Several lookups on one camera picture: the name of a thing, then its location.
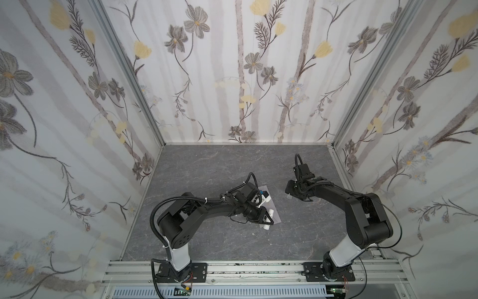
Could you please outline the white glue stick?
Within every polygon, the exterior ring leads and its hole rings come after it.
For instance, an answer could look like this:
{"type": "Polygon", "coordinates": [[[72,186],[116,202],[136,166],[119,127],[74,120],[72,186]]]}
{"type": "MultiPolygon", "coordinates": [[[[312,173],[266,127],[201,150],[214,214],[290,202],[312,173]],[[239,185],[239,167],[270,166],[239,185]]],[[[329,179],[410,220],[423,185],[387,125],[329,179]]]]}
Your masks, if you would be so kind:
{"type": "Polygon", "coordinates": [[[262,228],[264,228],[264,230],[269,230],[271,225],[274,224],[273,215],[274,215],[274,210],[273,209],[269,209],[266,212],[265,217],[264,217],[264,224],[262,225],[262,228]]]}

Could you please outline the grey paper envelope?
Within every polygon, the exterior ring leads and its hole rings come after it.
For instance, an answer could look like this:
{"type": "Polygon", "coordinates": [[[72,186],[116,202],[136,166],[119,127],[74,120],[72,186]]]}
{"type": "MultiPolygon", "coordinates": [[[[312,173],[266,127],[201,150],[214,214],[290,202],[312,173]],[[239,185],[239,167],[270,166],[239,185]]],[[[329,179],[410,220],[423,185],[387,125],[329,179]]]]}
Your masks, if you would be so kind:
{"type": "MultiPolygon", "coordinates": [[[[269,193],[269,195],[271,196],[271,193],[269,192],[268,190],[268,187],[266,185],[263,185],[263,186],[260,186],[259,187],[259,190],[260,191],[267,191],[269,193]]],[[[273,215],[273,221],[274,221],[274,224],[280,224],[282,223],[282,220],[280,218],[280,215],[278,213],[278,210],[276,208],[276,205],[271,197],[271,201],[269,203],[266,203],[264,204],[262,207],[265,207],[266,210],[268,211],[269,209],[273,209],[274,210],[274,215],[273,215]]]]}

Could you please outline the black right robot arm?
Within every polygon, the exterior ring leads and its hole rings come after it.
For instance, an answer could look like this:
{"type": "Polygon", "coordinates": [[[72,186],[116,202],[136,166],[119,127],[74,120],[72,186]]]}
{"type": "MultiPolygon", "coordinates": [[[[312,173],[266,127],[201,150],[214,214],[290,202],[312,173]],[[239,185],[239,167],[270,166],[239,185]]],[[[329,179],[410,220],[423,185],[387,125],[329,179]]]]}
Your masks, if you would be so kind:
{"type": "Polygon", "coordinates": [[[316,177],[306,163],[296,165],[293,170],[295,179],[288,182],[286,194],[302,201],[320,198],[345,213],[347,235],[324,255],[324,267],[347,267],[371,245],[392,237],[392,225],[376,194],[356,193],[316,177]]]}

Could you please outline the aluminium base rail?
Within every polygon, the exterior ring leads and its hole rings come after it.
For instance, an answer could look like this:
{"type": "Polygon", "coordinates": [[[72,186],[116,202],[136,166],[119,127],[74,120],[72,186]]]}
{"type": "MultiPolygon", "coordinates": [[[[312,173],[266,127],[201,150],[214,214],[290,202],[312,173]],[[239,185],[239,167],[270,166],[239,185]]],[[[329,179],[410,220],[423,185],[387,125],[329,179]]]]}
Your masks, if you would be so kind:
{"type": "MultiPolygon", "coordinates": [[[[302,260],[279,261],[200,261],[193,263],[190,273],[193,286],[220,285],[309,285],[343,284],[348,287],[369,285],[409,285],[397,260],[356,260],[346,281],[309,281],[302,260]]],[[[153,286],[151,264],[145,262],[110,262],[100,280],[101,286],[153,286]]]]}

